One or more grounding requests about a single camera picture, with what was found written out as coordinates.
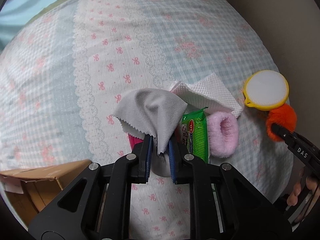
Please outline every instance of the pink cloth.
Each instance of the pink cloth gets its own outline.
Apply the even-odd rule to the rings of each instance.
[[[237,119],[231,113],[215,112],[207,116],[210,154],[227,158],[231,156],[239,140]]]
[[[134,145],[136,143],[140,143],[140,142],[143,142],[142,139],[140,138],[137,138],[137,137],[133,137],[132,135],[128,134],[129,135],[129,142],[130,142],[130,146],[131,146],[131,150],[133,149]]]

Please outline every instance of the human hand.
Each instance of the human hand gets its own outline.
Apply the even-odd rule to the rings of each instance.
[[[304,174],[304,168],[302,168],[299,172],[299,177],[300,180],[297,181],[297,183],[293,186],[293,191],[291,192],[290,196],[287,199],[287,204],[288,206],[295,206],[298,202],[298,196],[301,193],[301,178],[303,177]],[[308,213],[310,212],[310,210],[313,208],[314,204],[316,203],[316,201],[318,200],[319,196],[320,196],[320,188],[318,187],[319,184],[319,180],[313,177],[307,177],[306,178],[306,186],[308,189],[310,189],[312,191],[312,194],[314,194],[314,198],[311,201],[311,204],[308,208],[308,205],[305,206],[305,208],[303,209],[303,211],[299,214],[299,216],[295,219],[295,222],[301,222],[303,217],[308,215]]]

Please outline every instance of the orange pom-pom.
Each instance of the orange pom-pom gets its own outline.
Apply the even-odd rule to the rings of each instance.
[[[294,112],[294,109],[288,104],[284,104],[279,108],[269,111],[266,120],[267,134],[271,140],[281,142],[282,139],[271,131],[271,125],[273,123],[281,125],[290,132],[293,132],[297,124],[297,115]]]

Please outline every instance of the bed sheet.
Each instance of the bed sheet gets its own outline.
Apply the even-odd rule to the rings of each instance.
[[[216,73],[243,105],[247,77],[277,67],[225,0],[68,0],[25,27],[0,55],[0,169],[130,152],[111,113],[132,90],[166,89]],[[270,201],[293,158],[265,133],[265,114],[244,108],[234,165]],[[131,238],[188,238],[188,186],[151,173],[132,185]]]

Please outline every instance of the yellow round container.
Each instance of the yellow round container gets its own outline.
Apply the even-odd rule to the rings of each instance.
[[[279,72],[261,70],[250,76],[243,89],[244,104],[262,111],[282,106],[289,96],[289,84]]]

